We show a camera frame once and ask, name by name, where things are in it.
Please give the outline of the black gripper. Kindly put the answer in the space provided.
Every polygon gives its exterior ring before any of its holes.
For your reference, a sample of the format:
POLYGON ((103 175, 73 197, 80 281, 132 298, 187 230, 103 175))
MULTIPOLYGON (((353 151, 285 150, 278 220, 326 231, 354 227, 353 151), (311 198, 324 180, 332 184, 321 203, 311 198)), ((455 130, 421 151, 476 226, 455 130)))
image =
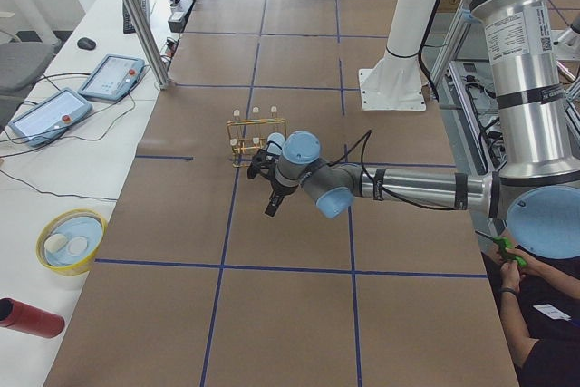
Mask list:
POLYGON ((272 188, 272 192, 270 194, 265 213, 268 216, 273 217, 276 214, 280 205, 282 204, 285 196, 288 196, 290 194, 290 188, 286 185, 281 184, 276 179, 272 179, 270 181, 270 185, 272 188))

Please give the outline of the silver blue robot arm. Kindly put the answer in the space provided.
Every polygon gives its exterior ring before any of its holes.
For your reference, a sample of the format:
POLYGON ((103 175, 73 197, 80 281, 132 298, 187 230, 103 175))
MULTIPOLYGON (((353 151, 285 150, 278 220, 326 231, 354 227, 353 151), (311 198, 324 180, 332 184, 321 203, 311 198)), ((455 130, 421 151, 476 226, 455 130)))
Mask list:
POLYGON ((503 220, 526 251, 565 259, 579 254, 579 161, 566 124, 566 92, 556 69, 546 0, 468 0, 483 24, 505 165, 484 175, 372 168, 321 157, 316 136, 273 135, 247 175, 272 186, 274 215, 297 189, 334 218, 355 198, 399 200, 434 210, 477 210, 503 220))

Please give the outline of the operator forearm with black band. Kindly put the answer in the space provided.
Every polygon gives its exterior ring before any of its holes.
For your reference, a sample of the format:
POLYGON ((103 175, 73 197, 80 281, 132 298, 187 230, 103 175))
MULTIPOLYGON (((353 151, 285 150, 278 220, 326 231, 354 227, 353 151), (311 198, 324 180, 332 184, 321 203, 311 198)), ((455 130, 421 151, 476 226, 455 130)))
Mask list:
POLYGON ((538 340, 533 338, 521 314, 517 292, 510 287, 500 289, 499 317, 513 363, 522 367, 538 340))

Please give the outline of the operator hand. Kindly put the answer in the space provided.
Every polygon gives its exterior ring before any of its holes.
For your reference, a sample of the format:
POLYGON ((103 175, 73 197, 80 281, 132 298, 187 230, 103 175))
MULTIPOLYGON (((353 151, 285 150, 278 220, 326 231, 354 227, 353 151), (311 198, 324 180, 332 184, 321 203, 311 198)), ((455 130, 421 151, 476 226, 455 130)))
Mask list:
POLYGON ((516 260, 512 260, 505 262, 500 268, 502 287, 510 288, 518 293, 520 290, 520 282, 522 281, 523 276, 539 276, 543 267, 543 263, 535 257, 529 255, 527 252, 517 248, 508 248, 507 252, 514 256, 523 258, 527 263, 525 268, 520 269, 518 262, 516 260))

